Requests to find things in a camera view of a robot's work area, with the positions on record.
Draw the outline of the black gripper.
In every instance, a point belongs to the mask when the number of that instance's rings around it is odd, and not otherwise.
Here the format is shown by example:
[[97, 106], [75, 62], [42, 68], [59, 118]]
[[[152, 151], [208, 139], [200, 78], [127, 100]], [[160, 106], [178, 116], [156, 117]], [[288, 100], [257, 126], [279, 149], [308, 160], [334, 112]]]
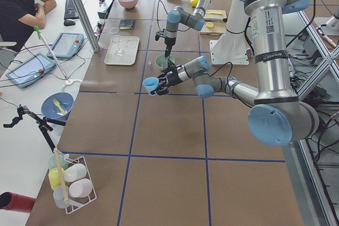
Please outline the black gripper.
[[158, 76], [159, 85], [153, 91], [153, 95], [165, 95], [169, 93], [169, 87], [176, 86], [188, 79], [189, 74], [184, 65], [171, 66]]
[[172, 47], [176, 43], [177, 31], [169, 31], [167, 29], [162, 29], [156, 32], [155, 40], [158, 41], [159, 38], [164, 38], [164, 42], [166, 44], [166, 50], [164, 54], [164, 61], [163, 61], [163, 70], [172, 66], [172, 62], [170, 60], [170, 54], [172, 51]]

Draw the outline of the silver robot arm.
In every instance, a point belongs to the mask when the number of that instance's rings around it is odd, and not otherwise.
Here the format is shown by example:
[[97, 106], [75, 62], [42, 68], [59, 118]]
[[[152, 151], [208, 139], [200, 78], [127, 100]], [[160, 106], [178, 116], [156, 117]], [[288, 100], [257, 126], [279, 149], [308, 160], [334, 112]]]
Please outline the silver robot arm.
[[176, 43], [179, 24], [181, 23], [197, 31], [201, 31], [205, 24], [205, 20], [203, 18], [211, 1], [212, 0], [199, 0], [192, 14], [186, 12], [180, 6], [177, 6], [168, 12], [166, 28], [157, 31], [155, 36], [155, 40], [159, 40], [160, 37], [163, 37], [166, 44], [164, 54], [165, 59], [163, 61], [164, 70], [174, 66], [174, 64], [170, 61], [170, 54], [172, 46]]
[[232, 0], [225, 34], [212, 47], [232, 63], [236, 48], [245, 48], [244, 34], [252, 30], [257, 86], [232, 77], [209, 74], [205, 56], [184, 65], [165, 63], [164, 71], [146, 90], [150, 95], [168, 93], [171, 86], [193, 80], [200, 98], [226, 93], [251, 106], [248, 127], [269, 146], [284, 146], [312, 136], [319, 126], [315, 109], [299, 99], [290, 84], [283, 15], [306, 9], [311, 0]]

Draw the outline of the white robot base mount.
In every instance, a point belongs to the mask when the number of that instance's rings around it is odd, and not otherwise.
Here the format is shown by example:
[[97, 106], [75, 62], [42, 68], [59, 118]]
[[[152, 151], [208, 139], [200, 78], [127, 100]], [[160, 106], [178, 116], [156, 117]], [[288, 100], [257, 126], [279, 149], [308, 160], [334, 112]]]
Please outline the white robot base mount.
[[245, 31], [249, 16], [244, 12], [240, 0], [232, 0], [226, 22], [226, 30], [218, 40], [211, 40], [210, 54], [213, 65], [231, 62], [234, 65], [248, 65]]

